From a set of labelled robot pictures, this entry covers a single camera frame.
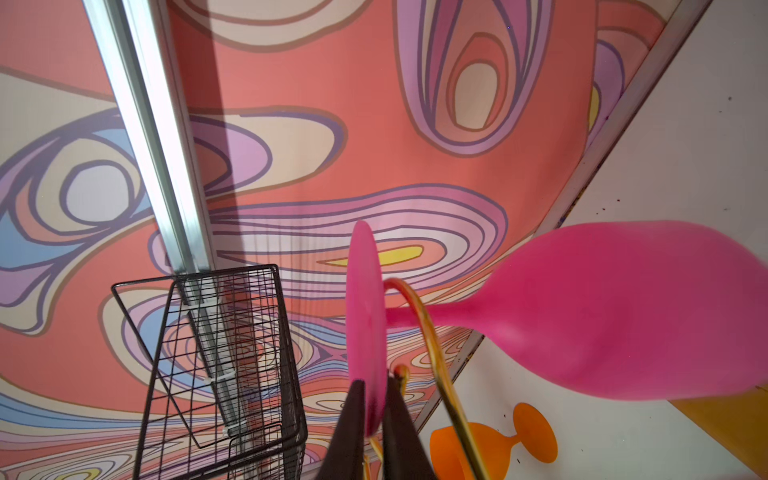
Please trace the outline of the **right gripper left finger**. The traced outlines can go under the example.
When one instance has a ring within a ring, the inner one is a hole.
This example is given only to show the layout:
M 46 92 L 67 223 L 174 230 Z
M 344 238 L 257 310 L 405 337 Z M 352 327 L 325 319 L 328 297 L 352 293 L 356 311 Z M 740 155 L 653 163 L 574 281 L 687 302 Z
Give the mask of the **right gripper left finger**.
M 365 431 L 365 384 L 351 383 L 317 480 L 361 480 Z

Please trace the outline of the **magenta wine glass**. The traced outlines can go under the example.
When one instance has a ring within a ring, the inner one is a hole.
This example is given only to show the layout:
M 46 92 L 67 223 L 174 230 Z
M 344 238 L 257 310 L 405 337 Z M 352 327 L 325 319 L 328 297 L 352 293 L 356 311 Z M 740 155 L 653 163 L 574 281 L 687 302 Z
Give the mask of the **magenta wine glass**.
M 516 249 L 471 297 L 428 313 L 600 398 L 730 395 L 767 380 L 766 264 L 698 224 L 560 228 Z

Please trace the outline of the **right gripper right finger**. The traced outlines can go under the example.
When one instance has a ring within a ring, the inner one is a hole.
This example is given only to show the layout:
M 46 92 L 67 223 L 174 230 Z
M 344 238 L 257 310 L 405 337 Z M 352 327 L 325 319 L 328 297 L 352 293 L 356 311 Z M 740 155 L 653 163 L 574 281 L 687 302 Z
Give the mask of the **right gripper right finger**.
M 382 426 L 386 480 L 437 479 L 394 377 L 388 379 Z

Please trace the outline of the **orange wine glass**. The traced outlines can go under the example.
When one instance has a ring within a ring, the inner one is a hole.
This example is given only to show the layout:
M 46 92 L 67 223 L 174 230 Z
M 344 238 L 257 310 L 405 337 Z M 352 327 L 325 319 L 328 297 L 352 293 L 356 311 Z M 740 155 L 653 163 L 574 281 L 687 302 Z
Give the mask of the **orange wine glass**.
M 469 423 L 491 479 L 506 477 L 512 449 L 518 444 L 541 463 L 553 463 L 558 457 L 555 433 L 539 410 L 530 404 L 519 403 L 513 409 L 512 420 L 515 433 L 511 436 L 505 436 L 481 423 Z M 453 427 L 433 431 L 429 451 L 438 479 L 474 479 L 471 466 Z

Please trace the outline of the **gold wire rack wooden base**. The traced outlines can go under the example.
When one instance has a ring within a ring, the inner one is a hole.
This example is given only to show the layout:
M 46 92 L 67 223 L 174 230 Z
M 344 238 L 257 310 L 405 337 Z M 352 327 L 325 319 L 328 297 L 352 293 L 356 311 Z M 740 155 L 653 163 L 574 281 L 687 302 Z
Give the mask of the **gold wire rack wooden base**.
M 395 290 L 405 299 L 405 308 L 396 308 L 421 331 L 432 373 L 451 425 L 471 466 L 474 479 L 491 479 L 471 433 L 466 414 L 445 365 L 439 339 L 427 307 L 417 293 L 400 279 L 387 279 L 385 291 Z M 727 397 L 673 400 L 671 404 L 712 437 L 760 478 L 767 477 L 767 387 Z

